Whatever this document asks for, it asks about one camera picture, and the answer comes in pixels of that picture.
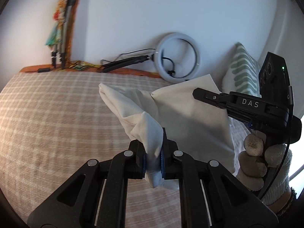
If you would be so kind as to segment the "right hand in white glove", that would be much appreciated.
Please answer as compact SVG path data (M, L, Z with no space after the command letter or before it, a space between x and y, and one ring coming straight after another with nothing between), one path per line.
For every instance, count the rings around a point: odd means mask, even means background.
M281 166L271 187L262 198L265 205L273 205L290 190L291 150L286 151L287 147L284 144L265 149L262 136L254 133L245 137L243 146L245 150L238 155L240 169L236 177L249 190L254 192L261 190L265 185L263 177L266 176L267 171Z

